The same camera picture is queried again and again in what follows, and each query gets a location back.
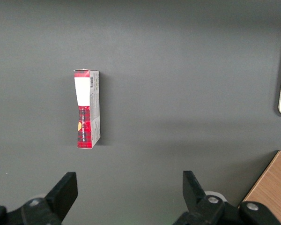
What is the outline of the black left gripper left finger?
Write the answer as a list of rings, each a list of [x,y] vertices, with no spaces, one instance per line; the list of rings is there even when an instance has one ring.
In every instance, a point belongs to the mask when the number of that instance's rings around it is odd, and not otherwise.
[[[67,172],[45,197],[28,200],[11,212],[0,205],[0,225],[61,225],[77,196],[76,173]]]

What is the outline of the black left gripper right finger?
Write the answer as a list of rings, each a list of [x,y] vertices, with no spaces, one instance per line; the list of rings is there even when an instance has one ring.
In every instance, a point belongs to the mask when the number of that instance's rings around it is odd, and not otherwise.
[[[183,171],[183,197],[188,208],[175,225],[280,225],[281,222],[259,202],[232,206],[215,195],[207,195],[192,171]]]

